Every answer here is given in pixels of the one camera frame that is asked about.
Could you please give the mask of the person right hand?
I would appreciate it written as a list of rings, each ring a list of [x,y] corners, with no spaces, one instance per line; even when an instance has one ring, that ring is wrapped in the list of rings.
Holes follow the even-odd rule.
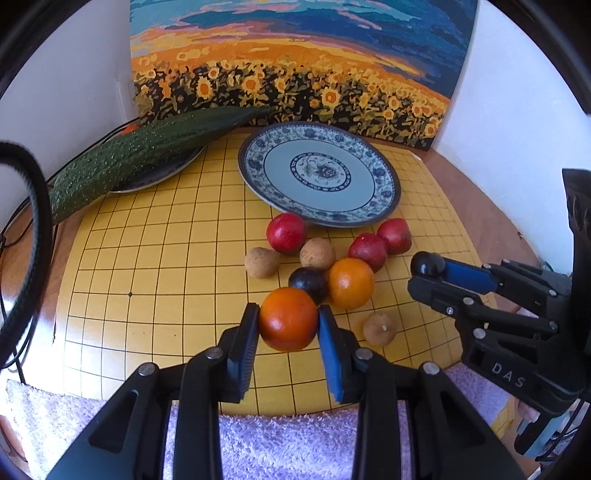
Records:
[[[534,423],[540,417],[540,413],[536,409],[521,400],[517,402],[517,413],[526,423]]]

